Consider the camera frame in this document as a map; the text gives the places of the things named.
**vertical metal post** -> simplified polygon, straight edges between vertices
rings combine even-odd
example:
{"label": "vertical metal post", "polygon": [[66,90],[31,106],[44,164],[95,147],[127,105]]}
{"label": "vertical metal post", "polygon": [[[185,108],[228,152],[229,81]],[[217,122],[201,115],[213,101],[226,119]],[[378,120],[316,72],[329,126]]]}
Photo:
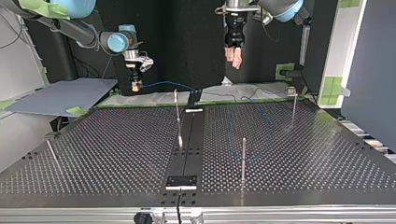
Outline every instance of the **vertical metal post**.
{"label": "vertical metal post", "polygon": [[298,94],[295,94],[294,95],[294,105],[293,105],[293,118],[294,118],[294,116],[296,114],[297,97],[298,97]]}
{"label": "vertical metal post", "polygon": [[183,147],[183,138],[181,137],[181,120],[180,113],[178,109],[178,98],[177,98],[177,90],[175,90],[175,103],[176,103],[176,113],[177,113],[177,126],[178,126],[178,144],[180,148]]}
{"label": "vertical metal post", "polygon": [[57,161],[58,158],[56,158],[55,151],[53,150],[52,144],[50,143],[50,140],[49,140],[49,139],[47,139],[47,145],[49,146],[49,151],[50,151],[50,154],[52,155],[52,158],[55,159],[55,160]]}
{"label": "vertical metal post", "polygon": [[247,139],[244,138],[242,140],[242,189],[245,188],[245,181],[246,181],[246,156],[247,156]]}

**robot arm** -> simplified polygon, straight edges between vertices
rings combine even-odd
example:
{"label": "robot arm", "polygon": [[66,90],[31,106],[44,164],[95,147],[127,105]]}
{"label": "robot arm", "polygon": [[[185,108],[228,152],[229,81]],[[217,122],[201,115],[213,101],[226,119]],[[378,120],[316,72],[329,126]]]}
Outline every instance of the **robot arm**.
{"label": "robot arm", "polygon": [[[89,16],[96,0],[49,0],[51,3],[63,4],[72,19]],[[80,20],[57,20],[40,16],[32,11],[22,9],[19,0],[0,0],[4,7],[28,20],[39,21],[48,26],[52,32],[60,32],[78,42],[82,48],[102,48],[109,55],[123,54],[126,65],[132,70],[133,91],[140,91],[143,73],[147,72],[154,61],[139,52],[136,29],[133,25],[121,25],[118,32],[97,32],[95,28]]]}
{"label": "robot arm", "polygon": [[294,18],[303,6],[304,0],[226,0],[221,7],[228,31],[225,36],[227,61],[239,69],[242,62],[241,48],[245,45],[244,27],[248,22],[248,13],[266,12],[262,22],[268,24],[273,18],[286,22]]}

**metal plate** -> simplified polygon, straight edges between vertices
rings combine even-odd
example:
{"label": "metal plate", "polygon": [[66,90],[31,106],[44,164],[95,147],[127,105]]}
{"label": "metal plate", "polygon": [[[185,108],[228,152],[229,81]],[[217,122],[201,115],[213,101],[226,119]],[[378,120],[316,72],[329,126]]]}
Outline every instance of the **metal plate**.
{"label": "metal plate", "polygon": [[202,163],[185,172],[202,172],[196,206],[396,203],[396,166],[312,105],[206,106],[204,125]]}
{"label": "metal plate", "polygon": [[94,110],[53,142],[58,160],[43,146],[0,175],[0,207],[160,206],[176,140],[173,107]]}

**white wall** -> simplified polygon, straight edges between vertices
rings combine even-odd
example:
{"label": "white wall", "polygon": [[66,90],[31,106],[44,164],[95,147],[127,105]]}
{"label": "white wall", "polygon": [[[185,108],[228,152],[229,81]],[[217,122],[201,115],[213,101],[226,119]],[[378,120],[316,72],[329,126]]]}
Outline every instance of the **white wall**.
{"label": "white wall", "polygon": [[[19,32],[19,21],[14,14],[10,15],[3,8],[0,13]],[[0,47],[13,41],[17,35],[0,20]],[[0,101],[20,96],[28,91],[45,86],[41,76],[41,64],[36,59],[30,45],[21,40],[0,49]]]}
{"label": "white wall", "polygon": [[[338,8],[332,29],[332,40],[321,83],[319,99],[324,89],[324,80],[326,77],[342,77],[342,87],[345,88],[347,86],[366,3],[367,0],[361,0],[359,7]],[[341,108],[343,100],[344,96],[340,96],[337,105],[319,104],[319,106],[322,108]]]}
{"label": "white wall", "polygon": [[[0,8],[14,29],[20,26],[15,15]],[[0,47],[13,41],[17,35],[0,19]],[[42,65],[34,49],[18,40],[12,46],[0,49],[0,101],[22,96],[44,87]],[[11,114],[0,111],[0,172],[44,142],[51,131],[50,116]]]}
{"label": "white wall", "polygon": [[0,119],[0,172],[45,141],[51,116],[12,114]]}

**optical breadboard table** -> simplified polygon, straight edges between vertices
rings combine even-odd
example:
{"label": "optical breadboard table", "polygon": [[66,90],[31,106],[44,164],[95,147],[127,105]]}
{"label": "optical breadboard table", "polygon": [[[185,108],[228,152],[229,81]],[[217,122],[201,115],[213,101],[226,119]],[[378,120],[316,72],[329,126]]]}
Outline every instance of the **optical breadboard table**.
{"label": "optical breadboard table", "polygon": [[[53,151],[45,143],[0,174],[0,223],[113,223],[142,211],[156,223],[396,221],[396,166],[324,111],[202,109],[182,110],[183,148],[174,107],[92,110]],[[169,176],[195,176],[196,189],[166,190]]]}

